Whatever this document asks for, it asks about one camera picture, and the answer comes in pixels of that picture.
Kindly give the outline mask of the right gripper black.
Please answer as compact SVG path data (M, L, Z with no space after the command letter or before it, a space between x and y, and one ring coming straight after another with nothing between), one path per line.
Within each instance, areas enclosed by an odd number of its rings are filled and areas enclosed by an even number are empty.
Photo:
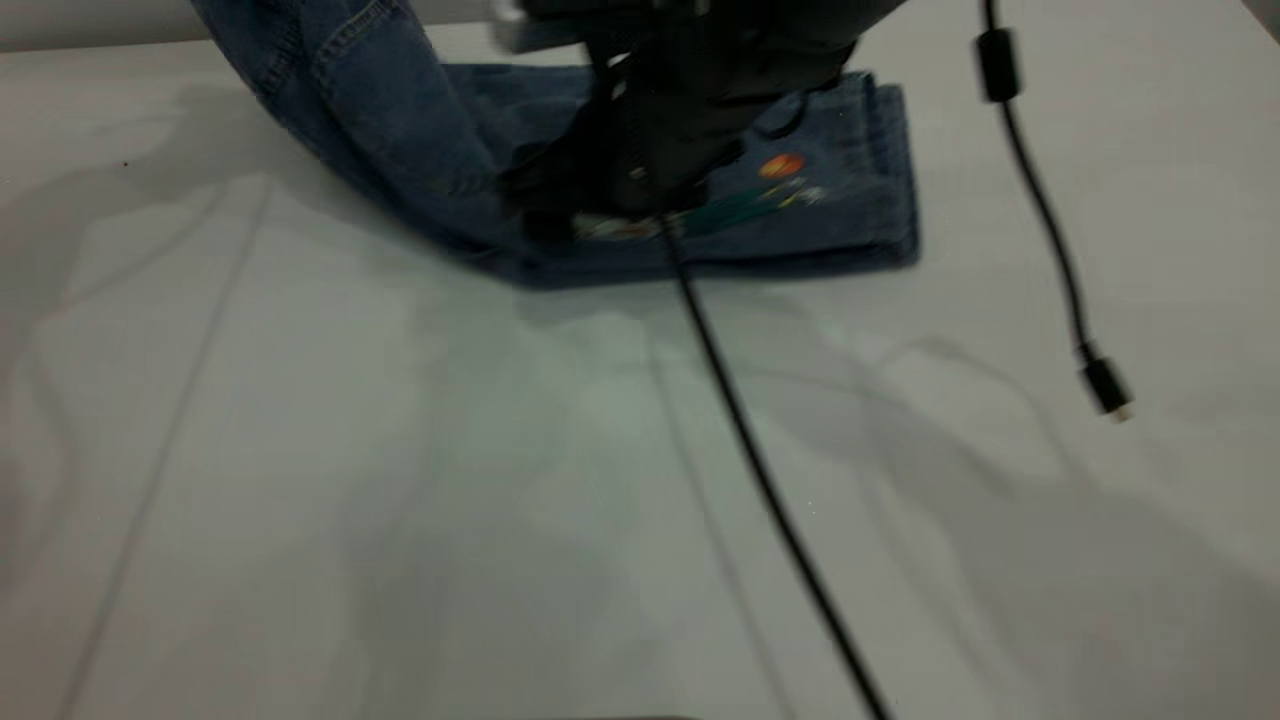
M564 133L517 149L500 196L534 243L579 215L640 219L699 197L780 100L837 85L895 1L524 1L531 26L588 50L591 86Z

